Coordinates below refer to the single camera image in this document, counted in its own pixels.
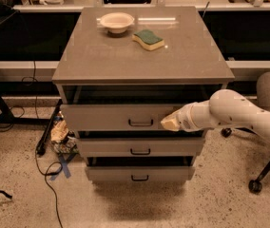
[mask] drawer handle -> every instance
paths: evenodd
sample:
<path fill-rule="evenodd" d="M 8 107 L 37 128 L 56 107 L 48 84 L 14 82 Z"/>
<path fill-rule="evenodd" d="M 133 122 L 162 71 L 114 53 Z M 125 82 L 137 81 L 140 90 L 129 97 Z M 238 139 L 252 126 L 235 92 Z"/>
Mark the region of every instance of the drawer handle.
<path fill-rule="evenodd" d="M 133 181 L 148 181 L 148 175 L 146 175 L 145 179 L 135 179 L 133 175 L 131 175 Z"/>
<path fill-rule="evenodd" d="M 131 148 L 129 151 L 133 156 L 148 156 L 151 153 L 151 149 L 148 149 L 147 152 L 134 152 Z"/>
<path fill-rule="evenodd" d="M 151 126 L 153 125 L 153 119 L 151 119 L 151 122 L 145 123 L 145 122 L 132 122 L 132 120 L 128 120 L 128 124 L 130 126 Z"/>

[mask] caster wheel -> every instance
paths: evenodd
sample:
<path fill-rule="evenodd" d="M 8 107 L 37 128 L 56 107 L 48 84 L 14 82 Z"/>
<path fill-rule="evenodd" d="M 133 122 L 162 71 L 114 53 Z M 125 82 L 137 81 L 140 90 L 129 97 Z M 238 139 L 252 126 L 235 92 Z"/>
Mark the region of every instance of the caster wheel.
<path fill-rule="evenodd" d="M 224 128 L 221 133 L 223 137 L 228 138 L 231 135 L 232 130 L 230 128 Z"/>
<path fill-rule="evenodd" d="M 261 191 L 261 183 L 257 180 L 249 181 L 249 190 L 251 193 L 258 194 Z"/>

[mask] concrete floor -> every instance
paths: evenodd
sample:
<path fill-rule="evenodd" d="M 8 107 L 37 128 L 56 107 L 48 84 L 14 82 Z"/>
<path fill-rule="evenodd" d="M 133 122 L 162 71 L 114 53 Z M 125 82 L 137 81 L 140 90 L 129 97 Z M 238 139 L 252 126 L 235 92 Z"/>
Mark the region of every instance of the concrete floor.
<path fill-rule="evenodd" d="M 32 107 L 25 109 L 26 115 L 35 116 Z M 39 117 L 52 109 L 38 107 Z M 20 110 L 13 109 L 15 116 Z M 60 227 L 54 194 L 35 162 L 42 134 L 41 126 L 32 125 L 0 132 L 0 189 L 13 195 L 10 200 L 0 194 L 0 228 Z M 258 136 L 234 130 L 225 139 L 217 129 L 207 133 L 195 175 L 186 184 L 92 183 L 80 156 L 68 165 L 70 177 L 62 172 L 48 183 L 57 192 L 65 228 L 270 227 L 270 174 L 259 195 L 247 187 L 269 159 L 270 145 Z M 38 163 L 45 172 L 57 160 L 49 146 Z"/>

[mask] white robotic arm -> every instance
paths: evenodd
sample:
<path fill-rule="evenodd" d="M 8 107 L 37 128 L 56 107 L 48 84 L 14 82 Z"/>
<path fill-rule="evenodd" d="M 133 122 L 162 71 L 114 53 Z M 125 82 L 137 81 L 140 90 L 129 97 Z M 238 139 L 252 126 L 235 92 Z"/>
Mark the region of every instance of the white robotic arm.
<path fill-rule="evenodd" d="M 270 112 L 228 89 L 215 92 L 209 101 L 186 104 L 163 118 L 161 123 L 167 130 L 186 132 L 206 128 L 244 127 L 270 143 Z"/>

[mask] green and yellow sponge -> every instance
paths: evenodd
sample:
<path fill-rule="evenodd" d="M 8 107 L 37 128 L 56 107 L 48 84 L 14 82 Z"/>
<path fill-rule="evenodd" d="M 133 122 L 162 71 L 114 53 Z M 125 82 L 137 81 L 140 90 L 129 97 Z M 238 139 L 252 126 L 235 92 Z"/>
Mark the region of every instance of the green and yellow sponge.
<path fill-rule="evenodd" d="M 164 40 L 156 36 L 153 31 L 149 29 L 143 29 L 134 33 L 132 39 L 146 50 L 154 50 L 164 46 Z"/>

